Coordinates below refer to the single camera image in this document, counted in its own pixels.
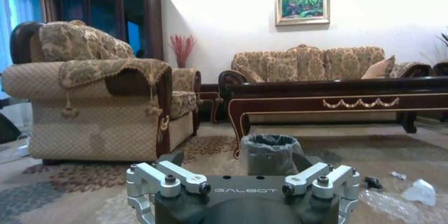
armchair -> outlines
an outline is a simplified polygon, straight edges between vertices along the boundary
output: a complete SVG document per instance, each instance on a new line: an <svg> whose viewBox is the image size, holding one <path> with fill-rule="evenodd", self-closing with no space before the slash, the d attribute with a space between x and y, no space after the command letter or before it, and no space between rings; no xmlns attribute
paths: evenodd
<svg viewBox="0 0 448 224"><path fill-rule="evenodd" d="M20 24L11 55L3 86L31 99L33 158L151 162L195 135L196 70L136 59L127 43L79 23Z"/></svg>

sofa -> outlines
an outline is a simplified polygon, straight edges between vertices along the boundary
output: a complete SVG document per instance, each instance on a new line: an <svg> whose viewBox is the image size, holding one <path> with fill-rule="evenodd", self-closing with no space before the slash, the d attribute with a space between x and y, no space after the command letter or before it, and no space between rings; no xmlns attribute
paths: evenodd
<svg viewBox="0 0 448 224"><path fill-rule="evenodd" d="M448 60L437 62L432 67L432 74L435 76L448 76ZM440 122L448 122L448 111L441 113Z"/></svg>
<svg viewBox="0 0 448 224"><path fill-rule="evenodd" d="M327 81L360 79L369 67L385 59L380 47L319 49L299 45L285 51L249 51L233 56L231 69L219 76L220 93L228 104L232 94L229 84L291 81ZM387 78L428 76L431 66L420 62L395 63ZM267 114L249 115L252 123L331 122L331 121L389 121L395 113Z"/></svg>
<svg viewBox="0 0 448 224"><path fill-rule="evenodd" d="M11 34L5 92L31 100L29 154L151 162L199 127L195 69L137 59L131 46L83 22L23 23Z"/></svg>

framed painting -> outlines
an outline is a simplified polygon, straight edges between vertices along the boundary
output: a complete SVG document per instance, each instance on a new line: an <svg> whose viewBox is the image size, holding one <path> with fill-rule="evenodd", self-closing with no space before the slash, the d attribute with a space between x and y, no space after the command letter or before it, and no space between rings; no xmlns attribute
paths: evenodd
<svg viewBox="0 0 448 224"><path fill-rule="evenodd" d="M276 25L328 24L329 0L276 0Z"/></svg>

wooden cabinet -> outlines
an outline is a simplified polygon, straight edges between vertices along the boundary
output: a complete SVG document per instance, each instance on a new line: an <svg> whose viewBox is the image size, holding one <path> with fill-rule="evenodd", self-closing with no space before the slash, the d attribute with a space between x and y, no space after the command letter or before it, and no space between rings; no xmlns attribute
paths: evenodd
<svg viewBox="0 0 448 224"><path fill-rule="evenodd" d="M59 20L83 20L128 42L139 58L164 60L160 0L53 1Z"/></svg>

trash can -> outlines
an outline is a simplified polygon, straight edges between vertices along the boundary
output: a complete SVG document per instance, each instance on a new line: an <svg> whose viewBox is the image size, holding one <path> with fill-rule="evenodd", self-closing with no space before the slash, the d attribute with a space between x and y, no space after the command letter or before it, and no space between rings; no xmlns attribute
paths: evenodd
<svg viewBox="0 0 448 224"><path fill-rule="evenodd" d="M299 141L292 136L253 134L241 139L240 160L249 176L297 174L292 153L303 155Z"/></svg>

